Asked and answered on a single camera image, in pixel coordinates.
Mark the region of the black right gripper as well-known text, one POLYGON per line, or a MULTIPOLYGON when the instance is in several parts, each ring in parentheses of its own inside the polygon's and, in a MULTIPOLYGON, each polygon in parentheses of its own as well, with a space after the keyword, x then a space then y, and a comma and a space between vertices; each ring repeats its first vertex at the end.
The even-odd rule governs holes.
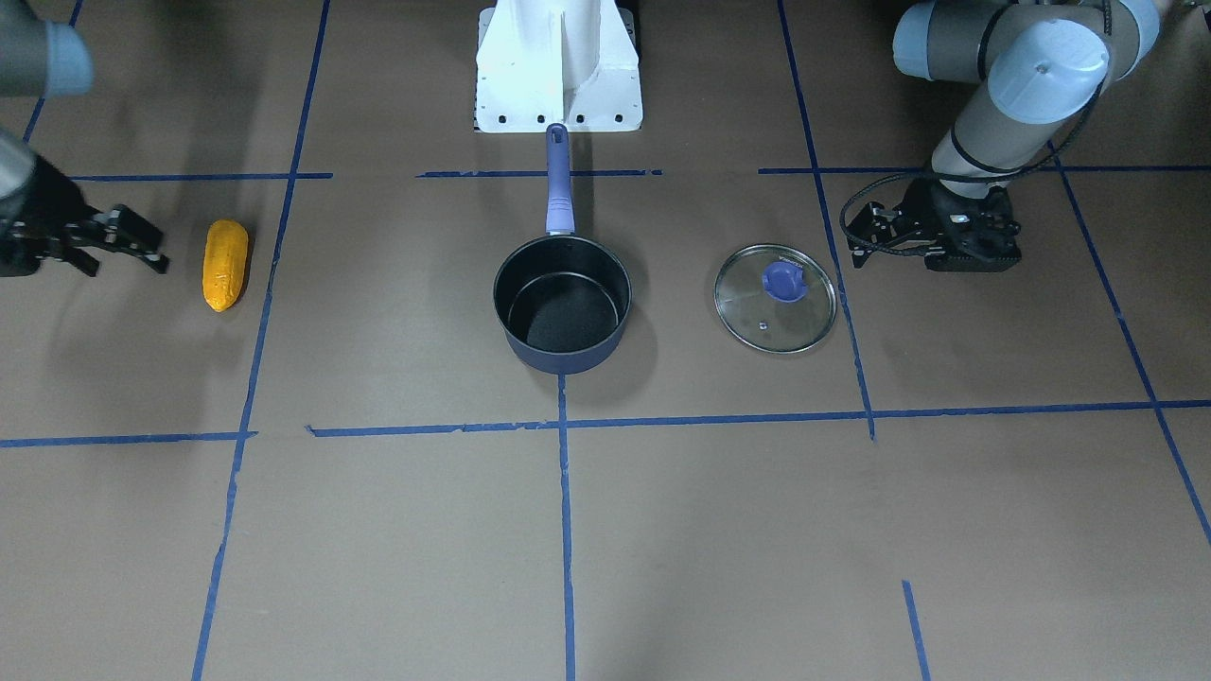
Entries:
POLYGON ((71 225, 94 212, 73 181, 38 156, 25 181, 2 198, 1 275, 33 275, 48 257, 94 277, 94 258, 71 244, 71 225))

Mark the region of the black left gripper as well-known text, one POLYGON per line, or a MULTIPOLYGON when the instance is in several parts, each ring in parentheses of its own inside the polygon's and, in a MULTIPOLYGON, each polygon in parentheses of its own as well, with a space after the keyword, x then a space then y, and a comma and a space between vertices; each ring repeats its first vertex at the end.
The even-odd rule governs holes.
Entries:
POLYGON ((940 181, 913 181, 903 214, 931 238, 924 263, 930 271, 995 274, 1021 262, 1021 225, 1008 189, 992 185, 985 198, 963 198, 940 181))

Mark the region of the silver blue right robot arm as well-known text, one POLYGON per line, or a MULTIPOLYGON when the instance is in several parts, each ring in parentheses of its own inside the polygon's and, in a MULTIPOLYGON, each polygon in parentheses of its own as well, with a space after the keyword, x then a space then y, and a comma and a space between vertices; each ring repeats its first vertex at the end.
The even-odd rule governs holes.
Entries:
MULTIPOLYGON (((71 25, 39 18, 25 1, 2 2, 2 96, 84 95, 94 64, 71 25)), ((79 187, 18 135, 2 132, 2 276, 35 274, 44 259, 87 276, 99 264, 73 241, 94 214, 79 187)))

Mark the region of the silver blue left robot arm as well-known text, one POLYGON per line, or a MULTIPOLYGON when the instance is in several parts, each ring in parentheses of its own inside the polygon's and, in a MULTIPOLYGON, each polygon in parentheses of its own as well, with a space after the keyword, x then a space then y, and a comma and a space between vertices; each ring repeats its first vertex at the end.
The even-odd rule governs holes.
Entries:
POLYGON ((974 93, 913 181, 891 244, 916 241, 930 271, 1020 262, 1008 185, 1072 119, 1144 61, 1163 30, 1150 1, 922 1, 893 36, 897 69, 974 93))

